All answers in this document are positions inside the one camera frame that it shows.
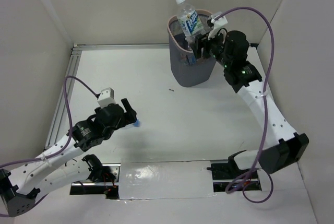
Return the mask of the crushed blue cap bottle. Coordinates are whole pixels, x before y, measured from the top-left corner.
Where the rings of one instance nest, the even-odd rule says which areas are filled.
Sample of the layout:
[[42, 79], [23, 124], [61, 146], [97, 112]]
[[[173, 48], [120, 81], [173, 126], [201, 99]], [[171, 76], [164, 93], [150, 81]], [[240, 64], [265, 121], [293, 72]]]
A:
[[130, 129], [130, 128], [139, 127], [139, 126], [140, 126], [140, 121], [137, 120], [134, 123], [131, 123], [131, 124], [128, 124], [128, 125], [124, 126], [122, 129]]

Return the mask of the green white label bottle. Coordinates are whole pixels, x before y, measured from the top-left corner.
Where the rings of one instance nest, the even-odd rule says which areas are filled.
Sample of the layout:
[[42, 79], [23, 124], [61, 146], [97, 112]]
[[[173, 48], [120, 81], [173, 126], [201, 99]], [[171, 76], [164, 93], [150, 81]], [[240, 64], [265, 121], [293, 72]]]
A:
[[196, 8], [187, 3], [186, 0], [176, 0], [178, 5], [177, 19], [185, 34], [186, 41], [193, 44], [198, 35], [206, 33], [204, 26], [200, 20]]

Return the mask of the blue label water bottle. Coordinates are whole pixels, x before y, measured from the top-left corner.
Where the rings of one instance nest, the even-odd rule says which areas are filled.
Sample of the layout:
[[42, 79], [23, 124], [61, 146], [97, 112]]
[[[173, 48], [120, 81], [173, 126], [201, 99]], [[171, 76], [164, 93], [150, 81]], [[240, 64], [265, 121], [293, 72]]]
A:
[[193, 55], [185, 55], [182, 58], [182, 62], [186, 65], [186, 66], [193, 66], [197, 63], [197, 59], [193, 56]]

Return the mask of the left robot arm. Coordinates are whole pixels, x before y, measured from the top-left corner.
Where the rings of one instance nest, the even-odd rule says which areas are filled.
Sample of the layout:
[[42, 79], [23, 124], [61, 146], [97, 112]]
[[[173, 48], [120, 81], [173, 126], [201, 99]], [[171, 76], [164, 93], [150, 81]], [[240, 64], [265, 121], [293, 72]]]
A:
[[30, 211], [48, 193], [67, 184], [104, 177], [115, 180], [110, 169], [89, 149], [110, 139], [112, 134], [137, 121], [137, 113], [127, 99], [95, 109], [94, 114], [76, 123], [61, 140], [47, 149], [36, 161], [25, 161], [11, 171], [1, 169], [1, 199], [8, 217]]

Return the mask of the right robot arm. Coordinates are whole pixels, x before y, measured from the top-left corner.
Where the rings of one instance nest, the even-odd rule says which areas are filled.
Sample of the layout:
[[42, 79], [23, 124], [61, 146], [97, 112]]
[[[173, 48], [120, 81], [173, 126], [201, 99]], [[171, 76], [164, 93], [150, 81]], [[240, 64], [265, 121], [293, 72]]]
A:
[[223, 67], [227, 83], [244, 100], [266, 135], [260, 143], [261, 151], [241, 151], [232, 155], [229, 175], [240, 178], [252, 165], [273, 174], [298, 162], [309, 138], [287, 122], [267, 94], [260, 72], [247, 60], [249, 42], [246, 35], [230, 31], [213, 38], [209, 34], [196, 36], [191, 48], [196, 58], [214, 58]]

